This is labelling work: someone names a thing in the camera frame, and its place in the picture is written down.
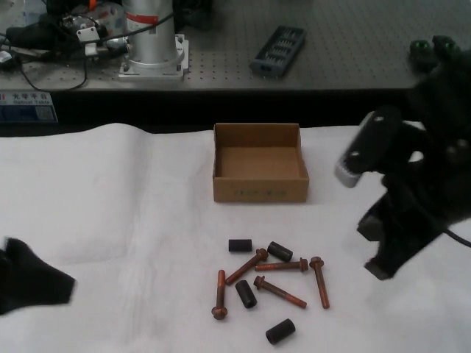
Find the open cardboard box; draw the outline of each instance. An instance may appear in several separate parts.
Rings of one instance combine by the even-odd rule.
[[[216,124],[214,143],[214,201],[306,201],[298,124]]]

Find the metal pillar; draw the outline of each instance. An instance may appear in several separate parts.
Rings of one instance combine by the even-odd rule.
[[[156,23],[173,12],[172,0],[123,0],[127,31]],[[171,18],[129,37],[130,52],[119,71],[122,79],[183,79],[189,68],[189,43],[175,35]]]

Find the red component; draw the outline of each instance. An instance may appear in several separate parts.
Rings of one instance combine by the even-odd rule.
[[[102,13],[98,14],[98,18],[105,18],[106,16],[108,16],[108,11],[103,11]]]
[[[132,13],[126,13],[131,21],[138,22],[140,24],[156,24],[159,21],[157,16],[144,16],[144,15],[133,15]]]

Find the white cloth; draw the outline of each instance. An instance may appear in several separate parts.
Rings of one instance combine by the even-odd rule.
[[[114,124],[0,139],[1,234],[78,282],[70,305],[0,317],[1,352],[270,352],[265,331],[286,318],[297,331],[278,352],[470,352],[470,249],[442,236],[393,280],[364,269],[377,244],[355,226],[383,187],[374,174],[352,190],[333,176],[356,130],[302,130],[307,204],[215,203],[212,132]],[[466,237],[471,226],[456,231]],[[228,316],[215,320],[217,271],[229,276],[252,256],[230,254],[231,238],[321,256],[331,308],[322,309],[312,270],[267,272],[307,309],[253,287],[258,304],[247,310],[230,286]],[[244,279],[252,286],[255,276]]]

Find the gray table surface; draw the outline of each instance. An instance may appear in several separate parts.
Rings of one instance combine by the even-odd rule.
[[[419,77],[407,60],[415,39],[449,35],[471,44],[468,0],[215,0],[215,30],[184,29],[191,71],[183,82],[123,82],[121,61],[93,64],[83,89],[330,90],[407,88]],[[0,30],[21,24],[21,5],[0,0]],[[278,25],[306,29],[302,51],[283,79],[252,75],[251,59]],[[25,65],[40,88],[67,88],[83,78],[80,65]],[[28,89],[19,73],[0,74],[8,90]]]

